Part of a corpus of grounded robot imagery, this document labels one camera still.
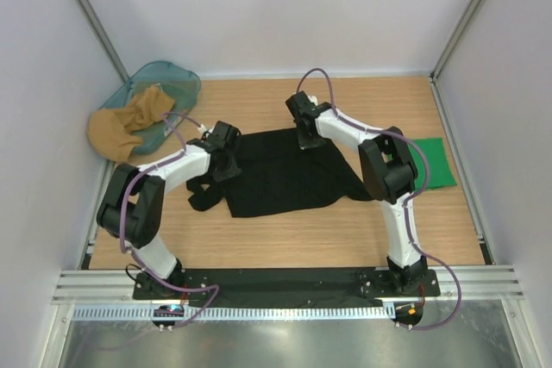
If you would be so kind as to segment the black tank top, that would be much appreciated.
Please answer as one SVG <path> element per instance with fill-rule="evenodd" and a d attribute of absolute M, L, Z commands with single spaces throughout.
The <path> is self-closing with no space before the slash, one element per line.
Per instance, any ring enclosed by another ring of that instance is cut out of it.
<path fill-rule="evenodd" d="M 204 174 L 186 183 L 193 209 L 206 211 L 225 200 L 233 217 L 251 218 L 324 208 L 344 196 L 373 199 L 331 140 L 303 150 L 293 128 L 240 136 L 235 161 L 241 169 L 235 178 L 218 183 Z"/>

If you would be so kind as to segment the green tank top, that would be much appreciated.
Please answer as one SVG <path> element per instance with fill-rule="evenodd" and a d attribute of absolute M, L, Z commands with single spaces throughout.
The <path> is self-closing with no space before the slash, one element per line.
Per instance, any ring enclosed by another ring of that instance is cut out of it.
<path fill-rule="evenodd" d="M 430 168 L 430 180 L 426 185 L 426 190 L 456 186 L 442 138 L 425 138 L 413 142 L 422 150 Z M 409 149 L 418 171 L 415 190 L 419 190 L 423 186 L 426 170 L 420 154 L 412 146 L 409 146 Z"/>

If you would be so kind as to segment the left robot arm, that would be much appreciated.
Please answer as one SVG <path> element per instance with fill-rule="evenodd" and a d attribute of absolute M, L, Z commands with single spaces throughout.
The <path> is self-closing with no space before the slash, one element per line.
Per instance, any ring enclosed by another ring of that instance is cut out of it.
<path fill-rule="evenodd" d="M 165 299 L 180 292 L 203 293 L 210 286 L 185 286 L 185 271 L 160 235 L 165 196 L 191 179 L 210 174 L 217 181 L 239 176 L 235 147 L 241 131 L 226 123 L 202 130 L 202 137 L 185 141 L 181 149 L 145 165 L 120 164 L 113 172 L 97 211 L 97 225 L 119 240 L 153 288 Z"/>

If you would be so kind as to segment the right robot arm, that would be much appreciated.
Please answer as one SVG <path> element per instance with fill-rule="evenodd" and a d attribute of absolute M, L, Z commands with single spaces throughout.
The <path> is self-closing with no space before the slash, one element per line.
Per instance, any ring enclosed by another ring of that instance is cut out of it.
<path fill-rule="evenodd" d="M 295 122 L 301 149 L 320 147 L 332 140 L 358 154 L 367 193 L 379 202 L 384 216 L 388 283 L 396 294 L 409 295 L 428 271 L 413 212 L 418 171 L 409 142 L 398 128 L 363 124 L 302 91 L 289 97 L 285 105 Z"/>

